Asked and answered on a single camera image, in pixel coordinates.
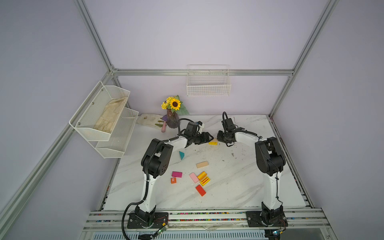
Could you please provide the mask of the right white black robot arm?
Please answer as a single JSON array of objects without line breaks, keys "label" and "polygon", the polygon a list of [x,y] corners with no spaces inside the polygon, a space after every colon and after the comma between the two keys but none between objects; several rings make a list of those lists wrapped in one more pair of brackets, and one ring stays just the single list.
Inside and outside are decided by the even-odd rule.
[{"label": "right white black robot arm", "polygon": [[263,137],[238,127],[226,112],[222,115],[223,130],[218,132],[217,140],[227,147],[242,143],[253,147],[256,153],[256,164],[264,174],[264,198],[261,204],[261,224],[273,226],[283,218],[283,201],[280,200],[280,178],[286,164],[286,159],[275,137],[263,140]]}]

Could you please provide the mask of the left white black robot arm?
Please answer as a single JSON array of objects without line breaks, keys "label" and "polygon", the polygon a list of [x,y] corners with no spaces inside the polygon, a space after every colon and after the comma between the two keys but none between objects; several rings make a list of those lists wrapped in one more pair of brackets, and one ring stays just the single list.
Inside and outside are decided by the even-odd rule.
[{"label": "left white black robot arm", "polygon": [[147,226],[155,221],[156,196],[155,183],[167,171],[172,153],[188,146],[201,145],[211,142],[214,137],[204,132],[204,124],[201,121],[188,120],[187,127],[179,130],[179,133],[170,139],[153,139],[147,148],[142,161],[144,173],[144,188],[142,199],[136,203],[135,215]]}]

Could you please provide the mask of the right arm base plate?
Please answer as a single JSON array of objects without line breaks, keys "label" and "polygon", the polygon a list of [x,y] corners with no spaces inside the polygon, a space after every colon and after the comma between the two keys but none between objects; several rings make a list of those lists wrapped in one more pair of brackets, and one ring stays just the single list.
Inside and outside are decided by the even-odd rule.
[{"label": "right arm base plate", "polygon": [[268,212],[262,211],[247,211],[246,220],[249,227],[287,227],[288,222],[284,212],[277,210]]}]

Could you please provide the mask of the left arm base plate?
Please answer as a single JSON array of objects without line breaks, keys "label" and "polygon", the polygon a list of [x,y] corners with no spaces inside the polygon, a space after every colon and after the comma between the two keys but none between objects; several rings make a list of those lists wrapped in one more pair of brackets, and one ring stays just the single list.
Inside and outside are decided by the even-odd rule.
[{"label": "left arm base plate", "polygon": [[140,219],[134,212],[129,214],[127,229],[160,229],[164,225],[167,225],[169,221],[169,213],[167,212],[155,212],[153,218],[149,218],[146,222]]}]

